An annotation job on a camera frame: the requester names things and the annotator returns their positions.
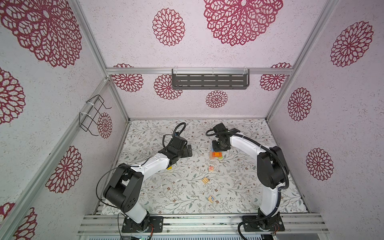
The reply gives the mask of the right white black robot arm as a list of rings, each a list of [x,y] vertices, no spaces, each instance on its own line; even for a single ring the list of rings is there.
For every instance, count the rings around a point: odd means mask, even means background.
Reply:
[[[208,130],[206,136],[217,138],[212,141],[215,152],[225,152],[234,147],[256,161],[257,177],[264,187],[257,220],[266,221],[274,217],[278,213],[281,193],[290,185],[289,168],[282,150],[277,146],[266,147],[237,129],[227,129],[223,123]]]

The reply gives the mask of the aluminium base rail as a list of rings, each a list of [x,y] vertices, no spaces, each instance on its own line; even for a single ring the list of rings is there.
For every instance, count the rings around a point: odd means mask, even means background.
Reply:
[[[124,216],[122,215],[85,215],[76,233],[78,240],[124,240],[132,237],[153,240],[191,239],[201,237],[210,239],[249,240],[272,238],[283,239],[331,239],[325,221],[318,213],[281,213],[285,231],[279,232],[245,232],[240,228],[243,216],[253,214],[165,214],[153,215],[164,217],[161,233],[122,233]]]

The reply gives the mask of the grey metal wall shelf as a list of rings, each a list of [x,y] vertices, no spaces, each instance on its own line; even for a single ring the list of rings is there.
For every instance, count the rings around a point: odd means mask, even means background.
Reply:
[[[175,90],[245,90],[250,85],[248,69],[241,72],[181,72],[172,69]]]

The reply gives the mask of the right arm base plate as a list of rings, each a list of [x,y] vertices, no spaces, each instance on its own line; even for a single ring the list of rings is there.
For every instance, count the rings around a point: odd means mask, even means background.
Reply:
[[[260,216],[243,216],[242,221],[253,221],[260,219]],[[258,221],[258,222],[250,222],[244,224],[245,232],[279,232],[285,231],[285,227],[283,224],[283,220],[280,216],[280,213],[274,215],[273,217]]]

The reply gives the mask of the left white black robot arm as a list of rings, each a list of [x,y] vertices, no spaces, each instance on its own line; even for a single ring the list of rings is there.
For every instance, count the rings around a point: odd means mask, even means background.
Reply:
[[[152,175],[174,165],[181,158],[192,157],[192,146],[180,136],[172,137],[170,143],[154,156],[137,166],[120,164],[104,189],[103,197],[122,213],[126,214],[125,229],[144,232],[153,230],[150,214],[138,203],[143,182]]]

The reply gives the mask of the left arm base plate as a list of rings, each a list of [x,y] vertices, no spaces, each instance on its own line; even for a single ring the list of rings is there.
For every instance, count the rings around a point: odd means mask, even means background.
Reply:
[[[161,233],[164,217],[145,217],[141,223],[125,218],[122,233]]]

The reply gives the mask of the orange rectangular block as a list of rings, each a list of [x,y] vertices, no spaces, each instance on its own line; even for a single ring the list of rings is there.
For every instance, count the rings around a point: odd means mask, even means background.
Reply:
[[[223,154],[221,152],[215,152],[215,153],[212,152],[211,154],[213,154],[214,158],[223,156]]]

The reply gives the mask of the blue picture cube block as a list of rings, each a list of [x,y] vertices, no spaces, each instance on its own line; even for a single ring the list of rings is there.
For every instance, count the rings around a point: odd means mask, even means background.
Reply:
[[[214,196],[212,196],[212,195],[209,195],[209,196],[208,196],[208,201],[209,201],[210,203],[213,203],[215,200],[216,200],[216,199],[215,199]]]

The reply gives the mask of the striped wooden cube block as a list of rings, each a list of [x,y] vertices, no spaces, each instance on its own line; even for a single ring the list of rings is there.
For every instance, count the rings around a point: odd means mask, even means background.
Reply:
[[[202,179],[202,182],[203,182],[204,184],[207,184],[209,181],[210,181],[210,180],[209,180],[207,177],[205,177],[205,178]]]

